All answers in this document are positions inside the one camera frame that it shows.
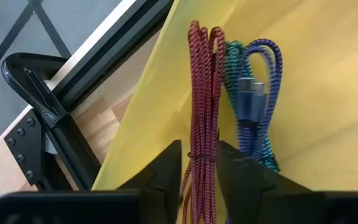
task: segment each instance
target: screw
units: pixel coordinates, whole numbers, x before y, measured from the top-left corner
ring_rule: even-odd
[[[10,144],[11,146],[14,146],[16,144],[16,141],[15,141],[15,139],[10,138],[7,140],[7,143]]]
[[[25,176],[28,178],[28,179],[32,179],[32,177],[34,176],[32,171],[31,170],[28,170],[26,173],[25,173]]]
[[[27,124],[28,124],[30,127],[33,127],[33,126],[34,126],[34,124],[35,124],[34,119],[33,119],[33,118],[29,118],[29,119],[27,119]]]
[[[24,136],[24,129],[19,128],[19,129],[17,130],[17,133],[18,133],[20,136]]]
[[[17,161],[18,162],[23,162],[24,161],[24,156],[22,154],[19,154],[17,157],[16,157]]]

